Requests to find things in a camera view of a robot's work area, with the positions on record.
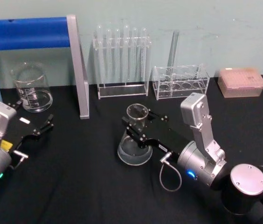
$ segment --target erlenmeyer flask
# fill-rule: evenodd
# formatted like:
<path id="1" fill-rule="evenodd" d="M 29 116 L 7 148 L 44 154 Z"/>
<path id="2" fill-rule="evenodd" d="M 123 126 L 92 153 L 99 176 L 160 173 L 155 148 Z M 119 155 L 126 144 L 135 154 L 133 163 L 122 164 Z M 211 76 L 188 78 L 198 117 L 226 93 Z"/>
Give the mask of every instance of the erlenmeyer flask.
<path id="1" fill-rule="evenodd" d="M 127 115 L 130 122 L 141 131 L 145 126 L 145 119 L 148 116 L 147 107 L 141 104 L 128 106 Z M 146 163 L 152 155 L 152 147 L 139 148 L 138 144 L 125 133 L 118 146 L 119 158 L 128 165 L 139 166 Z"/>

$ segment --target glass beaker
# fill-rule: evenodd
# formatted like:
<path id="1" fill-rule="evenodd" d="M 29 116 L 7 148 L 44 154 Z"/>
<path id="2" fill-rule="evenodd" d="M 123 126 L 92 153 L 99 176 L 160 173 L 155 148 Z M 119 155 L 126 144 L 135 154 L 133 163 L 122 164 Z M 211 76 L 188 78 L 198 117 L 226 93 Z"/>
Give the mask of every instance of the glass beaker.
<path id="1" fill-rule="evenodd" d="M 53 97 L 41 63 L 21 63 L 11 70 L 23 107 L 29 112 L 42 112 L 53 103 Z"/>
<path id="2" fill-rule="evenodd" d="M 128 106 L 127 115 L 129 121 L 142 131 L 145 126 L 145 119 L 148 116 L 148 109 L 141 104 Z M 152 155 L 152 147 L 139 148 L 138 144 L 126 133 L 120 141 L 117 150 L 119 158 L 128 165 L 139 166 L 146 163 Z"/>

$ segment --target blue padded bar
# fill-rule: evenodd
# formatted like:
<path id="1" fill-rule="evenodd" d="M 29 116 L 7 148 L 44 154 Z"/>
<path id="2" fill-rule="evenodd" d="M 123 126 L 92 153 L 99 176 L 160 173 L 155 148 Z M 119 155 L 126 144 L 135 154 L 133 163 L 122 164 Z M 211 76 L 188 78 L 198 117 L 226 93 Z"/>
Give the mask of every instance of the blue padded bar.
<path id="1" fill-rule="evenodd" d="M 0 50 L 70 47 L 66 17 L 0 20 Z"/>

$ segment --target black tablecloth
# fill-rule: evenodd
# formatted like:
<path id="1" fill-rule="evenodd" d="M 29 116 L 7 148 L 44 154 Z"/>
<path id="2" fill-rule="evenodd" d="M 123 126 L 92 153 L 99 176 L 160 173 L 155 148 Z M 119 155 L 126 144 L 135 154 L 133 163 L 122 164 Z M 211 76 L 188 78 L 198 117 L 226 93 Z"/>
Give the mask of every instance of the black tablecloth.
<path id="1" fill-rule="evenodd" d="M 192 138 L 180 112 L 182 98 L 156 101 L 149 97 L 97 99 L 90 87 L 90 119 L 80 120 L 75 87 L 52 87 L 53 105 L 39 114 L 18 112 L 40 125 L 54 114 L 55 128 L 20 150 L 29 154 L 15 172 L 0 179 L 0 224 L 237 224 L 248 223 L 225 211 L 220 193 L 183 175 L 183 185 L 169 193 L 159 184 L 156 149 L 143 166 L 130 167 L 117 156 L 124 132 L 121 117 L 128 105 L 141 103 L 166 113 L 173 129 Z M 17 99 L 15 90 L 2 91 L 4 102 Z M 256 98 L 225 99 L 215 80 L 208 92 L 216 141 L 229 164 L 263 165 L 263 92 Z M 177 185 L 167 170 L 164 181 Z"/>

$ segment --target white label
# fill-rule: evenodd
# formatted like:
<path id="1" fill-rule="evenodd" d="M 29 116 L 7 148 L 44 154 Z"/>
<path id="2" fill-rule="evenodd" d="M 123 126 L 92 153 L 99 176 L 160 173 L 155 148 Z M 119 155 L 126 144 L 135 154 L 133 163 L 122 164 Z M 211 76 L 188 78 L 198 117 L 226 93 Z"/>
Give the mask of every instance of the white label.
<path id="1" fill-rule="evenodd" d="M 20 118 L 20 121 L 26 123 L 27 125 L 30 124 L 30 121 L 25 118 Z"/>
<path id="2" fill-rule="evenodd" d="M 168 150 L 167 150 L 165 147 L 163 147 L 162 145 L 159 145 L 159 148 L 160 148 L 161 150 L 163 150 L 165 153 L 168 152 Z"/>

